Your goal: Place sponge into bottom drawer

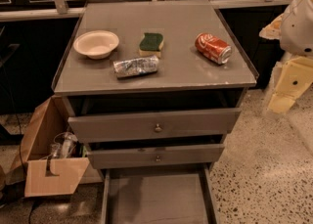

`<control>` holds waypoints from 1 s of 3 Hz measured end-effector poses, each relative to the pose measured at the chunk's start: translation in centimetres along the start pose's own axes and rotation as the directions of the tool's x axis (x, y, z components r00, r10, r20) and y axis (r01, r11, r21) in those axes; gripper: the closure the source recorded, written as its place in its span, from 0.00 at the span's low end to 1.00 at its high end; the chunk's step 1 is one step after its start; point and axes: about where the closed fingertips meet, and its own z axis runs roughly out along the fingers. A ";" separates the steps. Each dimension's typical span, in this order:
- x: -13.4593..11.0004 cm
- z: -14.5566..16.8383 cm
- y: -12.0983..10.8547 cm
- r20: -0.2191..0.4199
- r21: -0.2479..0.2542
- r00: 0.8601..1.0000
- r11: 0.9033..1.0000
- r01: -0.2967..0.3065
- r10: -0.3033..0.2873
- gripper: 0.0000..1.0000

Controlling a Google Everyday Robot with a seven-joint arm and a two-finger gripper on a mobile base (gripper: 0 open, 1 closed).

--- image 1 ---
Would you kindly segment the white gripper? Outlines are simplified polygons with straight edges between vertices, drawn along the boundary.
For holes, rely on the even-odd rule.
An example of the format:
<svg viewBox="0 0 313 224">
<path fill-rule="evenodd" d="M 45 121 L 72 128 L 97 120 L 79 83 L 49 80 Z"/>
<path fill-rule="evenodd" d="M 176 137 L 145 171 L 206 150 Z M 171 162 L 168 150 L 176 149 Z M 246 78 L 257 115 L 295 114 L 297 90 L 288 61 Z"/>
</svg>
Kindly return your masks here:
<svg viewBox="0 0 313 224">
<path fill-rule="evenodd" d="M 283 50 L 300 56 L 286 61 L 268 109 L 287 112 L 313 83 L 313 0 L 292 0 L 282 15 L 263 27 L 259 36 L 280 40 Z"/>
</svg>

